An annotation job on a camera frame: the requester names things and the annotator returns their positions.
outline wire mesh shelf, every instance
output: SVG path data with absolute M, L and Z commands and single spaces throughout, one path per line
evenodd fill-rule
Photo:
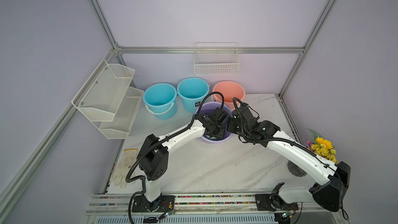
M 130 134 L 144 91 L 128 87 L 119 110 L 111 122 L 102 122 L 99 130 L 108 139 L 124 139 Z
M 105 60 L 98 67 L 103 68 L 94 82 L 87 81 L 86 94 L 82 97 L 81 90 L 72 104 L 107 139 L 127 138 L 144 92 L 130 87 L 134 69 Z
M 196 42 L 195 75 L 237 75 L 240 65 L 237 50 L 235 42 Z

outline green leaf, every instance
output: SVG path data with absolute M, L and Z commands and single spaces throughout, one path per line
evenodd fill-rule
M 323 138 L 321 134 L 317 133 L 317 132 L 314 131 L 313 129 L 307 128 L 307 130 L 311 132 L 311 134 L 312 134 L 312 139 L 314 140 L 314 143 L 315 143 L 315 139 L 316 139 L 317 137 Z

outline pink bucket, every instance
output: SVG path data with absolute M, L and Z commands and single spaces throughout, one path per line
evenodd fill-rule
M 234 103 L 232 102 L 233 97 L 243 101 L 246 96 L 245 89 L 240 84 L 231 81 L 218 82 L 213 87 L 213 92 L 221 92 L 224 96 L 224 104 L 229 106 L 231 110 L 235 109 Z M 222 102 L 220 95 L 215 94 L 213 96 L 215 101 Z

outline bucket handle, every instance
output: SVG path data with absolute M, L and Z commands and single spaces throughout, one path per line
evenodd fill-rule
M 170 108 L 168 108 L 168 109 L 166 110 L 166 112 L 161 112 L 161 113 L 152 112 L 152 111 L 148 108 L 148 106 L 147 106 L 146 104 L 144 104 L 144 105 L 145 105 L 145 107 L 147 108 L 148 112 L 152 113 L 153 115 L 161 115 L 161 114 L 165 114 L 166 112 L 170 111 L 171 108 L 174 106 L 174 102 L 172 103 L 172 105 L 170 106 Z

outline white marble table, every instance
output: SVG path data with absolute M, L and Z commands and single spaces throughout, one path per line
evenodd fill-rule
M 260 114 L 259 121 L 271 121 L 293 137 L 275 94 L 248 94 L 244 102 Z M 168 120 L 157 119 L 141 102 L 122 154 L 128 148 L 139 150 L 148 135 L 169 133 L 187 124 L 191 118 L 192 113 L 183 108 L 180 97 L 177 97 L 176 115 Z M 286 164 L 287 159 L 277 152 L 259 144 L 244 144 L 235 134 L 220 144 L 207 144 L 195 139 L 170 155 L 167 171 L 160 178 L 161 190 L 167 193 L 266 192 L 279 182 L 311 180 L 308 175 L 293 176 Z M 139 174 L 143 172 L 137 168 L 135 175 Z M 139 180 L 128 183 L 123 189 L 113 183 L 108 188 L 108 194 L 132 194 L 136 191 L 141 191 Z

